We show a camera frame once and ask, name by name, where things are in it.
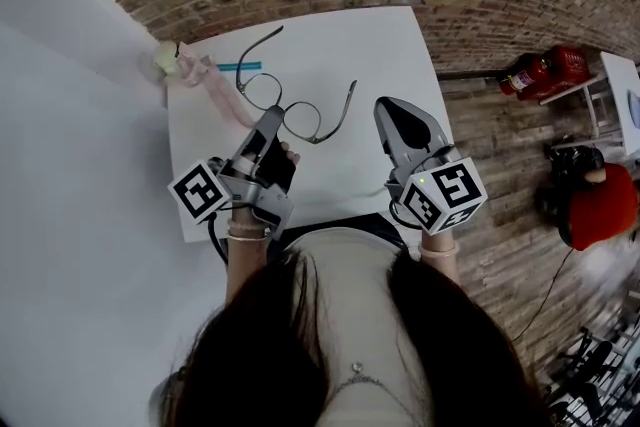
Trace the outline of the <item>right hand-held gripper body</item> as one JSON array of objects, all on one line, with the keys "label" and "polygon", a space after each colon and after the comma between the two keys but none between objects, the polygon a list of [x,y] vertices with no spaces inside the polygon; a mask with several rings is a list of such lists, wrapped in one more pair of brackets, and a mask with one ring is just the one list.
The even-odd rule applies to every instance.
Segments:
[{"label": "right hand-held gripper body", "polygon": [[392,218],[429,235],[467,222],[487,200],[473,160],[453,145],[411,155],[391,171],[385,187]]}]

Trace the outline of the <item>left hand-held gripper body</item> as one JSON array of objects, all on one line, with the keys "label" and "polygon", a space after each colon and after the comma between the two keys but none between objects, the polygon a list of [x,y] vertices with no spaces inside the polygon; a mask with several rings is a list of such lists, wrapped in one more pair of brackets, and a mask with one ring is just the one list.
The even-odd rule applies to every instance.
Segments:
[{"label": "left hand-held gripper body", "polygon": [[168,190],[193,225],[208,221],[214,212],[224,210],[227,205],[248,207],[278,239],[293,211],[293,203],[282,186],[260,181],[258,171],[259,164],[245,156],[225,161],[217,174],[207,162],[199,160],[176,178]]}]

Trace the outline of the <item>thin metal-frame eyeglasses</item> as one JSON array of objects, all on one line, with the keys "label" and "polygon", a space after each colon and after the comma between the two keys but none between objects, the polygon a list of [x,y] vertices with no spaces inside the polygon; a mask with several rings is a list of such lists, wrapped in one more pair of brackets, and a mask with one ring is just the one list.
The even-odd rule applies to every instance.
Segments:
[{"label": "thin metal-frame eyeglasses", "polygon": [[283,111],[282,126],[294,137],[311,145],[319,145],[332,138],[341,129],[349,112],[357,80],[349,85],[343,103],[340,118],[334,128],[324,135],[320,133],[322,127],[321,110],[312,102],[297,100],[288,105],[283,103],[284,89],[281,81],[272,73],[259,71],[251,77],[243,77],[243,72],[250,69],[248,55],[269,40],[275,38],[284,30],[280,25],[264,37],[255,41],[241,54],[235,70],[235,87],[241,96],[255,109],[266,112],[273,106]]}]

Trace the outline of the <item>person's left forearm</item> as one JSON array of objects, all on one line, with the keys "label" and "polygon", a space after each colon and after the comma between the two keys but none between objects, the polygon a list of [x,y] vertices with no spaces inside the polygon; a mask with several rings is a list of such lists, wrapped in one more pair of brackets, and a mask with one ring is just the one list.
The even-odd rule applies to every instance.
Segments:
[{"label": "person's left forearm", "polygon": [[[265,232],[264,223],[254,217],[249,207],[232,211],[228,232]],[[269,238],[262,242],[238,242],[227,238],[227,286],[225,304],[229,304],[245,282],[266,265]]]}]

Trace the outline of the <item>person's right forearm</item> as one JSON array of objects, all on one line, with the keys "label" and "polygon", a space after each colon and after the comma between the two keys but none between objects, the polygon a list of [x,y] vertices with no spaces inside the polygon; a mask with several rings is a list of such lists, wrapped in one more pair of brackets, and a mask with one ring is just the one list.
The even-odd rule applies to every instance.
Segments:
[{"label": "person's right forearm", "polygon": [[[421,234],[420,246],[424,246],[426,249],[435,251],[446,251],[453,247],[455,241],[456,240],[454,239],[453,232],[451,230],[434,235],[429,235],[427,232],[423,231]],[[437,260],[424,259],[421,257],[421,261],[435,268],[454,283],[460,284],[457,255],[455,257]]]}]

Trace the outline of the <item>person's left hand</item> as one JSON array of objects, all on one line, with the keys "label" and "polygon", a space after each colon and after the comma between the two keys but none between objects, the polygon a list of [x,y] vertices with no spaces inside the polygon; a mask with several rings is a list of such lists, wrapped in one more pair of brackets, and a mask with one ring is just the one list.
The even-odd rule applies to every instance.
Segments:
[{"label": "person's left hand", "polygon": [[298,155],[275,138],[258,163],[255,178],[265,188],[277,185],[288,193],[298,161]]}]

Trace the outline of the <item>pale pink ribbon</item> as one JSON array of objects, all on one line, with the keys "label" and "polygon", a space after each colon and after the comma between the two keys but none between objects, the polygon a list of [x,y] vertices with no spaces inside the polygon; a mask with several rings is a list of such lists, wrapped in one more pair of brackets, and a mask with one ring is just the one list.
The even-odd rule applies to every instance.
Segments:
[{"label": "pale pink ribbon", "polygon": [[[189,45],[185,43],[179,43],[179,53],[180,52],[197,55],[199,58],[208,57],[200,57]],[[251,129],[254,126],[255,121],[244,107],[239,93],[217,68],[217,63],[210,57],[208,58],[211,61],[209,74],[205,77],[205,80],[197,86],[202,86],[204,88],[209,99],[224,121],[233,122],[247,129]]]}]

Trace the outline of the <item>pink wrist bangle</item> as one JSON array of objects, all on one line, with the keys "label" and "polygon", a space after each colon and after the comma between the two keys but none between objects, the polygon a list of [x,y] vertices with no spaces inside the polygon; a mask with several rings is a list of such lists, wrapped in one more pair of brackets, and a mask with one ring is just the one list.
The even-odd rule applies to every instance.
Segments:
[{"label": "pink wrist bangle", "polygon": [[419,247],[419,252],[422,258],[424,259],[446,259],[450,257],[455,257],[460,251],[460,245],[457,241],[454,242],[454,245],[451,249],[446,251],[435,251],[426,249],[424,246]]}]

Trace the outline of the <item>red fire extinguisher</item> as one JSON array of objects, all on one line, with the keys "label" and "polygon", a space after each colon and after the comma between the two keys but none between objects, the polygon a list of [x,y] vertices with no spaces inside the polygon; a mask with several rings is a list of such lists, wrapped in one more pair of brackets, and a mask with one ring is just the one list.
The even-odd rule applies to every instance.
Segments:
[{"label": "red fire extinguisher", "polygon": [[549,61],[538,54],[525,53],[498,77],[498,83],[507,96],[521,93],[530,95],[548,78]]}]

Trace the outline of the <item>cream plush ball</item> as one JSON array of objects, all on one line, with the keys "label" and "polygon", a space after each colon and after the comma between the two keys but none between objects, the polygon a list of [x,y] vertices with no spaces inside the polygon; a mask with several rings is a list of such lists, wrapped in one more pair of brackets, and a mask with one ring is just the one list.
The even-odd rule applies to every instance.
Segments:
[{"label": "cream plush ball", "polygon": [[153,62],[165,75],[174,75],[179,72],[178,57],[179,44],[174,41],[163,41],[154,51]]}]

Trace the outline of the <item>person's white top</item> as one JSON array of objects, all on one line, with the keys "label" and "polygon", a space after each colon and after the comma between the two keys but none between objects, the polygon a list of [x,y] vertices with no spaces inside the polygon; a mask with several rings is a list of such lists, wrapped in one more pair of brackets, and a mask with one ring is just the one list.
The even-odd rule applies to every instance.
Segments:
[{"label": "person's white top", "polygon": [[432,427],[431,395],[391,298],[391,243],[351,228],[292,243],[307,259],[319,301],[318,334],[330,391],[315,427]]}]

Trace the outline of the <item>red extinguisher box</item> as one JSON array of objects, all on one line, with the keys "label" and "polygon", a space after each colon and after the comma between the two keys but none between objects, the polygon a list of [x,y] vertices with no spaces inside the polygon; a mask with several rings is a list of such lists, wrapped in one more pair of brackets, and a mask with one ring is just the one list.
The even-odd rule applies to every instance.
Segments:
[{"label": "red extinguisher box", "polygon": [[581,50],[554,46],[540,56],[549,61],[549,78],[530,95],[517,95],[519,100],[542,100],[591,78],[586,57]]}]

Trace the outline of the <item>white metal rack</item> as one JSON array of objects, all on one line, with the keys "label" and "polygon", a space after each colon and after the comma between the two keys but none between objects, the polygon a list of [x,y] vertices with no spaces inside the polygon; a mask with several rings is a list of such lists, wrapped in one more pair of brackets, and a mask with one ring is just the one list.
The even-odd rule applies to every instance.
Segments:
[{"label": "white metal rack", "polygon": [[577,146],[597,145],[622,147],[622,131],[616,126],[617,116],[611,117],[607,110],[607,100],[608,98],[612,98],[613,95],[608,78],[603,72],[596,74],[583,83],[544,98],[540,100],[538,104],[544,106],[574,93],[581,93],[584,97],[591,124],[591,134],[586,138],[555,144],[553,148],[565,149]]}]

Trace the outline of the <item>white side table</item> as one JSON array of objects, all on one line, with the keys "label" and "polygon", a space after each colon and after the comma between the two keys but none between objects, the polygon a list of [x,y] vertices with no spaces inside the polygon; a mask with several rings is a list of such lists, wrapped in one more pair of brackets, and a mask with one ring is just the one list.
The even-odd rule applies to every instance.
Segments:
[{"label": "white side table", "polygon": [[615,101],[625,154],[640,151],[640,72],[631,59],[600,53]]}]

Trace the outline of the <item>black metal stand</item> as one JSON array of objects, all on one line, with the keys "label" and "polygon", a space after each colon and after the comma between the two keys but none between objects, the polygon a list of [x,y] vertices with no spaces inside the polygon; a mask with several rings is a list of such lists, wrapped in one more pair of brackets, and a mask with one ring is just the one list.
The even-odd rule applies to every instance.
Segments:
[{"label": "black metal stand", "polygon": [[555,427],[640,427],[640,324],[561,352],[545,400]]}]

